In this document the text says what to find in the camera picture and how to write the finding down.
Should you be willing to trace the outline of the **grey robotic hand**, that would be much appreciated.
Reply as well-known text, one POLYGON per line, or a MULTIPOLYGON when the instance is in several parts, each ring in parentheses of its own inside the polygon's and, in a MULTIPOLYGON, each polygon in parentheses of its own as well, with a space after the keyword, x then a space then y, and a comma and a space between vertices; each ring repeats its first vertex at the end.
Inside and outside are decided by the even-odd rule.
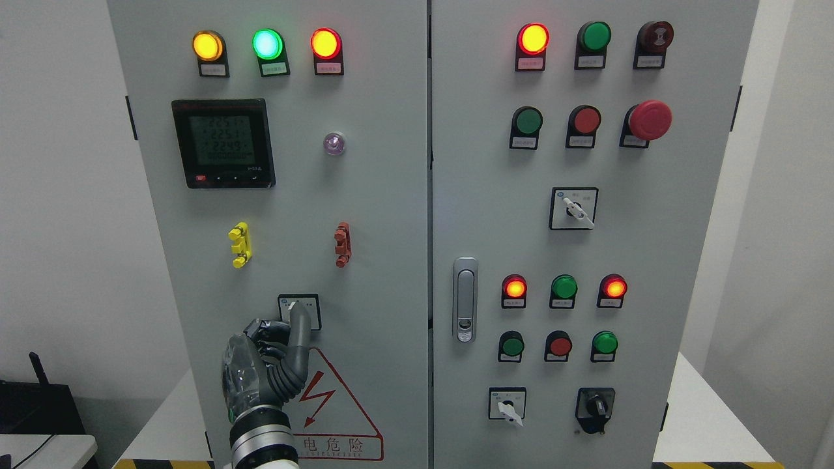
POLYGON ((309 376, 311 317, 289 306, 290 321, 254 319, 227 342, 222 387, 229 421, 257 406, 281 408, 303 391, 309 376))

